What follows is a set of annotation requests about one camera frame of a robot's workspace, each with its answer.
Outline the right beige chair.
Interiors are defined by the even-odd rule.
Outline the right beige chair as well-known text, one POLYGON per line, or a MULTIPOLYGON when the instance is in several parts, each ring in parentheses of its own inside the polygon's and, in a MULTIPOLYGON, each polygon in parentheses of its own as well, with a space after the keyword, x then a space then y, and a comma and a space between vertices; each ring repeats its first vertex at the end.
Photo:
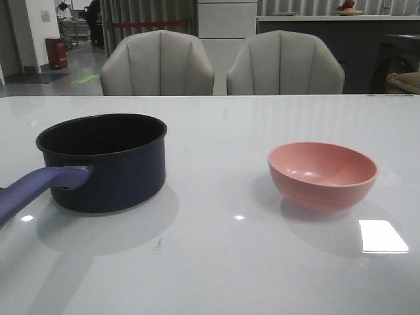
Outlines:
POLYGON ((228 95, 337 95, 345 71, 314 35, 270 31, 244 39, 226 74, 228 95))

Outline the white refrigerator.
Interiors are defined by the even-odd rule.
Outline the white refrigerator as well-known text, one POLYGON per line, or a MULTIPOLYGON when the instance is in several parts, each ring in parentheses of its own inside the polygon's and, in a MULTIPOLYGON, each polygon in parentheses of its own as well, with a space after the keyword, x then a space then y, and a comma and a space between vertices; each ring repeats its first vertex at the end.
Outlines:
POLYGON ((198 37, 214 70, 214 95, 226 94, 226 74, 242 40, 255 34, 256 21, 256 1, 198 1, 198 37))

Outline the grey curtain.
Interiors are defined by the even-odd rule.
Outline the grey curtain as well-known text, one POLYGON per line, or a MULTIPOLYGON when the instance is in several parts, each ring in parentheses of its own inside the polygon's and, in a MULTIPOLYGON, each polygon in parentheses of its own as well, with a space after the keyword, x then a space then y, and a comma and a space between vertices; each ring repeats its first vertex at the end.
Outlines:
POLYGON ((102 29, 105 40, 106 55, 110 56, 122 39, 136 33, 155 30, 198 34, 198 2, 183 0, 109 0, 100 2, 102 14, 102 29), (112 28, 109 22, 159 22, 172 20, 187 20, 192 23, 187 26, 169 26, 162 28, 112 28))

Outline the dark floor mat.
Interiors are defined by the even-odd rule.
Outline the dark floor mat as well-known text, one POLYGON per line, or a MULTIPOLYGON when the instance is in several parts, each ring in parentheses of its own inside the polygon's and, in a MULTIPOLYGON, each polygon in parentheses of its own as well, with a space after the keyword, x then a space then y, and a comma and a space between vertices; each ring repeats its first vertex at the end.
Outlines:
POLYGON ((19 73, 5 78, 9 84, 49 84, 68 76, 68 73, 19 73))

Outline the red bin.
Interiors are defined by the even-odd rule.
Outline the red bin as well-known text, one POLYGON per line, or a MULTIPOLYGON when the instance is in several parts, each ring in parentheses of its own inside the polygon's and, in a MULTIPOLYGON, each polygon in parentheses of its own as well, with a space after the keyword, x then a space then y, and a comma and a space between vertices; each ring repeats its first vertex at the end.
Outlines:
POLYGON ((48 37, 45 39, 45 46, 50 69, 59 70, 68 66, 64 38, 48 37))

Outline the pink bowl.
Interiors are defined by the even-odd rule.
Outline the pink bowl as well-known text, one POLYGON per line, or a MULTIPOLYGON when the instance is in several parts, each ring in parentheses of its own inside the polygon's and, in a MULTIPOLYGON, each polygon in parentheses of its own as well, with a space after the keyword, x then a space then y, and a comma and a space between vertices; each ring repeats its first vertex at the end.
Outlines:
POLYGON ((350 148, 292 142, 268 155, 273 183, 291 203, 313 211, 341 211, 361 202, 379 174, 377 164, 350 148))

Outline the fruit plate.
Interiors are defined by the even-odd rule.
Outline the fruit plate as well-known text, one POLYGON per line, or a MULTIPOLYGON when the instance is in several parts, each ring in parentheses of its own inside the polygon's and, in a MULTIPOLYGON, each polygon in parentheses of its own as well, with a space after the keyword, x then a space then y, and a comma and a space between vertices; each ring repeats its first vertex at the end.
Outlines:
POLYGON ((343 3, 336 8, 335 12, 339 16, 356 16, 363 13, 362 10, 355 9, 354 0, 344 0, 343 3))

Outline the dark blue saucepan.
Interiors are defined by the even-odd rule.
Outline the dark blue saucepan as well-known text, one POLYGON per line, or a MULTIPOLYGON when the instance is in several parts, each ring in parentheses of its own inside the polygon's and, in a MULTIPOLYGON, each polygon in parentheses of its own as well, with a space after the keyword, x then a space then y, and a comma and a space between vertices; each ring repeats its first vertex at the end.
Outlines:
POLYGON ((166 124, 142 114, 103 114, 53 125, 36 138, 45 166, 1 191, 1 224, 45 190, 81 213, 145 202, 165 183, 166 124))

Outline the person in black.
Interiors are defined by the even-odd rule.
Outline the person in black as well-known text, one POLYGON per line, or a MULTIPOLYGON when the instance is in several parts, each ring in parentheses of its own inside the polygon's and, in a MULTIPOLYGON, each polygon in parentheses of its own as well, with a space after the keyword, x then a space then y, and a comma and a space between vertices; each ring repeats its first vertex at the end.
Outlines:
POLYGON ((91 43, 99 48, 104 48, 102 26, 100 25, 100 1, 92 0, 87 7, 86 21, 91 31, 91 43))

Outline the beige chair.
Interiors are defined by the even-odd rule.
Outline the beige chair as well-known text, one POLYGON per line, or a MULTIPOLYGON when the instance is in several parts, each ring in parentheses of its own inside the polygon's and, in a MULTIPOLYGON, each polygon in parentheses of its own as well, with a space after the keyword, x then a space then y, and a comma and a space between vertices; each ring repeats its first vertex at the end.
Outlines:
POLYGON ((337 95, 345 71, 314 35, 270 31, 244 39, 226 74, 228 95, 337 95))
POLYGON ((126 37, 100 72, 105 96, 209 96, 214 81, 200 39, 166 30, 126 37))

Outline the left beige chair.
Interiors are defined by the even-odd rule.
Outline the left beige chair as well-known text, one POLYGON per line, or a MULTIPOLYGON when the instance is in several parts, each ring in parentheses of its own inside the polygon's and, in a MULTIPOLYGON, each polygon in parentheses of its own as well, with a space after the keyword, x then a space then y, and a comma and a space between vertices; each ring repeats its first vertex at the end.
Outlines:
POLYGON ((200 39, 166 30, 126 37, 100 72, 105 96, 209 96, 214 81, 200 39))

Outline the dark kitchen counter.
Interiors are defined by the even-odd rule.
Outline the dark kitchen counter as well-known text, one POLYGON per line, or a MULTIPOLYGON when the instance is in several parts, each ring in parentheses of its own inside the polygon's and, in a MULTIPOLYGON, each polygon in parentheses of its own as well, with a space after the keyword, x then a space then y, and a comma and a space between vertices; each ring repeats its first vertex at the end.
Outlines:
POLYGON ((274 30, 322 39, 345 70, 346 94, 385 93, 389 73, 419 67, 418 16, 258 16, 257 33, 274 30))

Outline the red belt barrier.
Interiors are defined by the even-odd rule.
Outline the red belt barrier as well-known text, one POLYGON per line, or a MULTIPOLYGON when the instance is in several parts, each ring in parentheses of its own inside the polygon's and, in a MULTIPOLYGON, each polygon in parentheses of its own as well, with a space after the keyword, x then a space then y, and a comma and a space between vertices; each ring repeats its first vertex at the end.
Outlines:
POLYGON ((162 28, 169 26, 187 26, 189 27, 192 21, 187 20, 172 20, 159 22, 109 22, 112 28, 162 28))

